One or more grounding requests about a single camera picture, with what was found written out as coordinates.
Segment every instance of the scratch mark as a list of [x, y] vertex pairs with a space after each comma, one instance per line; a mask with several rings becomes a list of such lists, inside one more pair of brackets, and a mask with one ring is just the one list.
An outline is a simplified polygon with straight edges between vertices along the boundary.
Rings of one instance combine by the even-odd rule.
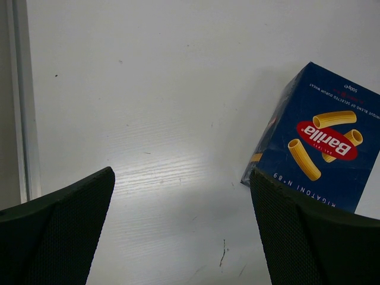
[[244, 271], [244, 269], [245, 269], [246, 266], [247, 266], [247, 263], [244, 265], [242, 271], [240, 271], [239, 277], [243, 274], [243, 271]]
[[190, 277], [190, 279], [187, 281], [189, 283], [199, 272], [203, 271], [206, 268], [206, 265], [203, 265], [202, 267], [199, 267], [196, 272]]
[[223, 259], [224, 259], [225, 255], [226, 255], [226, 240], [223, 239], [223, 256], [221, 257], [221, 260], [220, 260], [220, 263], [219, 263], [219, 267], [221, 267], [221, 264], [223, 262]]

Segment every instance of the cardboard box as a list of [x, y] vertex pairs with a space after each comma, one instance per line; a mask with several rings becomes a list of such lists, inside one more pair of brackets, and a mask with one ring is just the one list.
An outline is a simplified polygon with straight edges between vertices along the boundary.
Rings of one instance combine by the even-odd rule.
[[245, 170], [351, 213], [380, 149], [380, 96], [309, 63], [286, 86]]

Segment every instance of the barilla logo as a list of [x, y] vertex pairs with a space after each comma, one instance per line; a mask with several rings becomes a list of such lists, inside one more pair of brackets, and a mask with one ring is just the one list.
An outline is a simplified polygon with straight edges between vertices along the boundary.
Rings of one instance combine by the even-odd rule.
[[357, 157], [357, 149], [353, 143], [341, 133], [331, 129], [318, 129], [313, 122], [298, 123], [297, 132], [301, 138], [322, 153], [342, 160], [353, 160]]

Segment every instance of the white surface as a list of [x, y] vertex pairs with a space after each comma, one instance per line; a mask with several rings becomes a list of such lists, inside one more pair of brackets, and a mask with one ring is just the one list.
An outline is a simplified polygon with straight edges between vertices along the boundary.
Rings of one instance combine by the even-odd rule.
[[[240, 176], [309, 61], [380, 92], [380, 2], [34, 0], [28, 13], [43, 192], [107, 165], [117, 176], [88, 284], [269, 284]], [[358, 212], [379, 217], [372, 192]]]

